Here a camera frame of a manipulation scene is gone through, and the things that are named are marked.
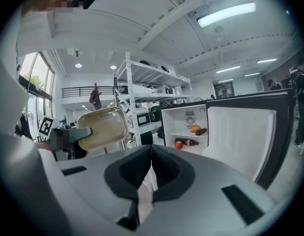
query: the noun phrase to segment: white ceiling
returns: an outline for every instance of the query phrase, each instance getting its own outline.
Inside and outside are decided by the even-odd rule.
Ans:
[[[197,18],[231,6],[255,2],[256,12],[201,28]],[[217,34],[214,29],[222,26]],[[295,54],[302,42],[278,0],[96,0],[89,10],[25,17],[18,38],[20,55],[54,49],[65,76],[112,73],[124,52],[177,72],[213,81],[272,70]],[[83,52],[77,59],[68,48]],[[277,58],[257,65],[258,60]],[[83,65],[78,69],[74,65]],[[216,74],[235,65],[236,70]]]

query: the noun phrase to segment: railing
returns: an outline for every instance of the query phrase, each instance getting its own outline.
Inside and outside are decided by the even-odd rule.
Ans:
[[[90,96],[94,87],[79,87],[79,88],[63,88],[62,97],[81,97],[81,96]],[[101,95],[114,94],[114,87],[97,87],[98,92],[101,92]],[[118,87],[118,91],[121,94],[128,94],[128,87],[122,86]]]

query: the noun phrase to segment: container lid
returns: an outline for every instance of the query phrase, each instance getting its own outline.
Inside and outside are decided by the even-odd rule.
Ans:
[[[122,109],[104,108],[82,115],[77,128],[91,128],[92,135],[79,140],[85,150],[94,150],[124,140],[128,135],[128,124]]]

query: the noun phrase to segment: fridge door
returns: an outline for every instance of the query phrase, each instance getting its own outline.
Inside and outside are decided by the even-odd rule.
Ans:
[[[208,101],[209,144],[203,156],[230,165],[267,189],[289,148],[293,95],[285,89]]]

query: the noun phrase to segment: window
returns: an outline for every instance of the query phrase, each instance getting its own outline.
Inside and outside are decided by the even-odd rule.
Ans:
[[[38,98],[37,105],[37,119],[38,119],[38,127],[40,127],[43,119],[44,119],[44,99]]]
[[[52,95],[52,83],[53,83],[53,76],[54,74],[52,73],[51,70],[48,71],[48,77],[47,77],[47,82],[46,82],[46,93]]]
[[[43,54],[39,52],[25,56],[20,75],[24,78],[20,77],[20,86],[24,87],[30,97],[24,110],[29,115],[30,134],[35,139],[39,136],[38,129],[44,116],[52,117],[51,94],[54,72],[47,64]]]
[[[45,99],[45,110],[46,115],[52,117],[52,102],[48,99]]]
[[[36,97],[32,94],[29,94],[29,97],[27,114],[29,115],[30,134],[32,135],[32,138],[35,139],[38,136],[36,119]]]
[[[32,74],[30,76],[30,82],[41,90],[45,90],[45,80],[48,72],[48,66],[38,54],[33,66]]]
[[[28,81],[30,80],[30,68],[34,62],[36,54],[37,53],[27,54],[21,67],[20,75]]]

